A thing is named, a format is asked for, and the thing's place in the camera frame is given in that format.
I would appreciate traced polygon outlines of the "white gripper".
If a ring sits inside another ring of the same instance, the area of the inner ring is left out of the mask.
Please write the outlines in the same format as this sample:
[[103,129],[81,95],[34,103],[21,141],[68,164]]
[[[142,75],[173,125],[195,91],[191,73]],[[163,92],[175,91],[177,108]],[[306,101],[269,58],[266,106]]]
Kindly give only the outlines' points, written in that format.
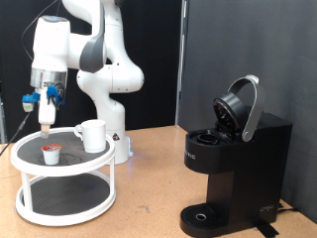
[[43,88],[40,93],[39,123],[41,137],[47,138],[50,133],[50,125],[55,121],[56,104],[58,103],[58,91],[55,86]]

